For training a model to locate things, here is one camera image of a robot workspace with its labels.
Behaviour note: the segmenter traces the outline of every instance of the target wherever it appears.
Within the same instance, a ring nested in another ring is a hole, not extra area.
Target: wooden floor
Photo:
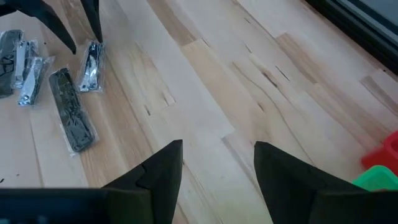
[[[79,0],[47,2],[78,45],[93,38]],[[398,129],[397,78],[302,1],[100,4],[105,93],[82,96],[100,141],[69,157],[46,79],[34,108],[0,101],[0,187],[101,187],[183,139],[174,223],[272,223],[256,141],[351,181]],[[56,55],[52,71],[77,71],[79,56],[36,19],[0,21]]]

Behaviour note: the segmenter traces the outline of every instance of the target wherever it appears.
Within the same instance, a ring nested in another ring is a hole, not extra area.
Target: robotic claw
[[[99,42],[103,41],[99,5],[100,0],[80,0],[88,21]],[[0,16],[21,11],[44,23],[74,54],[76,45],[55,11],[43,0],[0,0]]]

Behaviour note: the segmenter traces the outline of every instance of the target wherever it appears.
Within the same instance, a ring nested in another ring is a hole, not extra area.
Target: red toy block
[[[361,162],[366,169],[382,165],[398,175],[398,131],[384,140],[383,147],[364,156]]]

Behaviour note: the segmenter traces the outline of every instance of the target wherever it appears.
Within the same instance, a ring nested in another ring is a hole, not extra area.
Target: green object
[[[353,183],[368,191],[398,190],[398,177],[385,166],[373,166]]]

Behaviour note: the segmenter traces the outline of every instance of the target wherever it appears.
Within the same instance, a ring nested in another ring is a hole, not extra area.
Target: red object
[[[384,140],[382,148],[364,156],[361,162],[366,169],[382,165],[398,176],[398,131]]]

